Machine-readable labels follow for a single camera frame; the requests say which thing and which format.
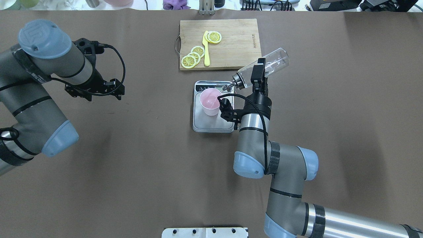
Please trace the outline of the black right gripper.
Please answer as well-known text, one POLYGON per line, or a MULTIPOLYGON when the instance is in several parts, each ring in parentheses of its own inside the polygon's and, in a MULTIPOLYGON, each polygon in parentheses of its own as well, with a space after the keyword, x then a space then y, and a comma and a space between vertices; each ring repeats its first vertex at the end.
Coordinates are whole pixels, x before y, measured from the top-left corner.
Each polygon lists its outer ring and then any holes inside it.
POLYGON ((257 65, 253 66, 251 83, 252 94, 243 96, 235 93, 224 94, 219 97, 220 117, 227 122, 238 126, 242 117, 248 114, 258 114, 270 120, 272 101, 268 95, 268 78, 265 76, 266 58, 259 58, 257 65), (245 101, 242 109, 234 109, 227 97, 238 97, 245 101))

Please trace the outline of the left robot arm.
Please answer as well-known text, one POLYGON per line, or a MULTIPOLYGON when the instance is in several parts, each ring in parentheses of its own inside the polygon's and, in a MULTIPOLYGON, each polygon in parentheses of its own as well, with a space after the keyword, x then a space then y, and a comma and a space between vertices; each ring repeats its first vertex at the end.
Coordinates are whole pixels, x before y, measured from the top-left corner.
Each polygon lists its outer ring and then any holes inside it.
POLYGON ((79 135, 45 90, 58 81, 72 97, 125 94, 122 80, 106 81, 96 69, 96 56, 115 47, 85 38, 72 41, 59 26, 45 19, 28 22, 18 43, 1 53, 1 102, 17 123, 1 129, 1 175, 31 161, 36 155, 53 157, 76 143, 79 135))

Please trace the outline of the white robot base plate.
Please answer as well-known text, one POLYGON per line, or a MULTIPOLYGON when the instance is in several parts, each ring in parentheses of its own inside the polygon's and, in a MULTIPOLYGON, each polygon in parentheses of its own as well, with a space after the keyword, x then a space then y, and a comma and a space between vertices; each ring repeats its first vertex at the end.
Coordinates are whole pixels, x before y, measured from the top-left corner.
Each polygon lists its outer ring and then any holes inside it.
POLYGON ((248 238, 248 228, 244 227, 191 227, 166 228, 162 238, 248 238))

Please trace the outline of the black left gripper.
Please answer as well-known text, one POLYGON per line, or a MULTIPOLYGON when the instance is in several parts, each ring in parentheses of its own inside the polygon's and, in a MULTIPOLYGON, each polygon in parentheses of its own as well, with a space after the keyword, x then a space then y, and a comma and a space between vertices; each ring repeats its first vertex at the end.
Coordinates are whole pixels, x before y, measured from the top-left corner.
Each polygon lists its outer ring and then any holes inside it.
POLYGON ((81 97, 88 101, 92 101, 92 96, 101 97, 109 95, 121 100, 121 97, 125 95, 125 86, 123 85, 125 80, 125 63, 118 50, 112 45, 103 44, 98 41, 90 41, 85 38, 81 38, 73 43, 86 57, 86 66, 90 63, 93 70, 86 82, 65 83, 65 91, 74 98, 81 97), (95 68, 96 55, 104 53, 105 49, 112 49, 119 57, 123 67, 123 76, 121 81, 114 78, 107 82, 95 68))

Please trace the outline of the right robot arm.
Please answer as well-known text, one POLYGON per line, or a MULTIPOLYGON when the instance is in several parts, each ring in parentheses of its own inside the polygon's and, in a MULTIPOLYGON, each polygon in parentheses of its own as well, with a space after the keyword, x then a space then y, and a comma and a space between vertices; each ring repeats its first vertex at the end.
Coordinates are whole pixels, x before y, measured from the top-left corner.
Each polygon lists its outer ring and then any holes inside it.
POLYGON ((239 130, 234 172, 245 178, 271 175, 264 232, 270 238, 421 238, 422 230, 302 201, 305 181, 313 180, 319 160, 312 150, 268 140, 272 101, 268 97, 266 59, 245 66, 251 73, 251 95, 242 109, 218 96, 221 117, 239 130))

